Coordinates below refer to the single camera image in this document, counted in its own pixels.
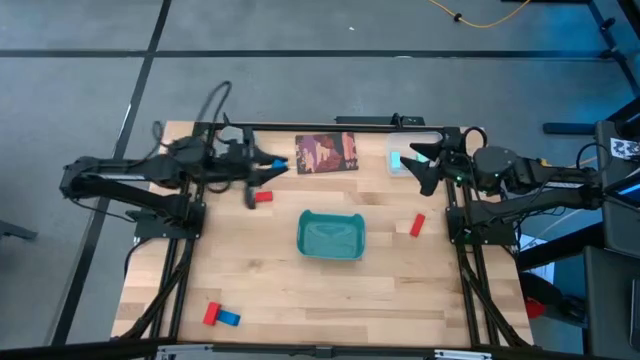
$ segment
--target wooden table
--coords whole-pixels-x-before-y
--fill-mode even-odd
[[[192,129],[192,122],[169,122],[164,142]],[[427,198],[413,178],[391,178],[387,134],[356,134],[357,171],[299,176],[297,134],[256,133],[263,150],[289,158],[291,170],[263,188],[273,191],[273,202],[247,209],[239,184],[221,195],[207,193],[207,220],[194,250],[179,340],[469,347],[460,273],[444,217],[445,187]],[[479,138],[469,137],[470,149],[479,144]],[[329,261],[298,253],[297,224],[305,209],[361,214],[367,227],[362,259]],[[420,236],[412,238],[408,233],[417,213],[426,221]],[[132,256],[113,335],[129,329],[156,295],[167,243],[152,240]],[[484,256],[494,302],[531,343],[512,258],[498,246],[484,246]],[[240,325],[202,324],[210,301],[240,314]],[[169,299],[161,334],[168,331],[172,303]],[[476,312],[487,343],[477,299]]]

